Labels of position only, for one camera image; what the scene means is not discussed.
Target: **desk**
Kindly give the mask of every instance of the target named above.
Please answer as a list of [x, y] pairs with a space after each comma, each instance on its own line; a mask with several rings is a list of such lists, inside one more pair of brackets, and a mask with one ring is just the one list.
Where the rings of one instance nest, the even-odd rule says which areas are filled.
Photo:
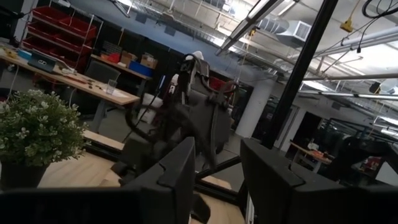
[[[313, 167], [314, 173], [317, 173], [319, 171], [322, 164], [330, 164], [331, 163], [330, 159], [320, 157], [320, 156], [314, 154], [312, 151], [306, 150], [292, 141], [290, 141], [290, 145], [292, 145], [293, 147], [296, 147], [298, 149], [296, 155], [294, 155], [293, 162], [297, 163], [300, 159], [303, 160], [305, 163], [307, 163], [308, 165]], [[314, 164], [312, 161], [310, 161], [309, 159], [307, 159], [305, 157], [306, 155], [312, 156], [317, 162]]]
[[[39, 187], [119, 187], [119, 177], [110, 170], [114, 163], [86, 153], [79, 160], [71, 159], [51, 164], [43, 176]], [[230, 188], [230, 184], [214, 177], [206, 181]], [[210, 206], [209, 224], [243, 224], [244, 219], [238, 207], [202, 195]]]
[[151, 80], [152, 79], [151, 77], [147, 77], [147, 76], [145, 76], [143, 74], [140, 74], [138, 72], [130, 70], [130, 69], [126, 68], [126, 67], [123, 67], [123, 66], [120, 66], [120, 65], [118, 65], [116, 63], [113, 63], [113, 62], [110, 62], [108, 60], [105, 60], [105, 59], [101, 58], [100, 56], [92, 54], [91, 58], [93, 58], [95, 60], [98, 60], [100, 62], [103, 62], [103, 63], [105, 63], [107, 65], [110, 65], [110, 66], [112, 66], [114, 68], [117, 68], [118, 70], [122, 70], [122, 71], [124, 71], [124, 72], [126, 72], [128, 74], [140, 77], [142, 80], [141, 80], [141, 84], [139, 85], [138, 92], [137, 92], [137, 95], [139, 95], [139, 96], [141, 96], [142, 93], [144, 92], [144, 88], [145, 88], [145, 84], [146, 84], [147, 80]]
[[114, 95], [106, 94], [106, 92], [104, 91], [106, 89], [106, 84], [101, 83], [99, 81], [92, 82], [92, 84], [93, 84], [92, 88], [89, 88], [88, 84], [86, 84], [86, 83], [87, 83], [87, 80], [92, 80], [92, 79], [90, 79], [89, 77], [86, 77], [82, 74], [79, 74], [79, 73], [77, 73], [76, 75], [70, 75], [70, 74], [65, 75], [65, 74], [62, 74], [61, 70], [58, 67], [55, 67], [54, 72], [59, 75], [54, 75], [54, 74], [47, 73], [43, 70], [40, 70], [38, 68], [34, 68], [34, 67], [28, 65], [27, 60], [25, 60], [23, 58], [14, 59], [14, 58], [7, 57], [6, 55], [0, 55], [0, 59], [3, 59], [9, 63], [13, 63], [22, 68], [26, 68], [32, 72], [41, 74], [44, 77], [51, 78], [58, 82], [65, 83], [65, 84], [70, 85], [76, 89], [85, 91], [89, 94], [99, 97], [101, 99], [101, 101], [97, 107], [97, 110], [96, 110], [96, 113], [94, 116], [94, 120], [93, 120], [93, 124], [90, 126], [90, 129], [96, 133], [98, 133], [98, 130], [99, 130], [100, 124], [101, 124], [101, 120], [102, 120], [103, 116], [105, 115], [105, 109], [106, 109], [105, 106], [106, 106], [107, 101], [123, 106], [123, 105], [133, 103], [133, 102], [139, 100], [139, 97], [134, 96], [130, 93], [126, 93], [125, 91], [122, 91], [122, 90], [117, 90], [117, 91], [120, 94], [122, 94], [123, 96], [114, 96]]

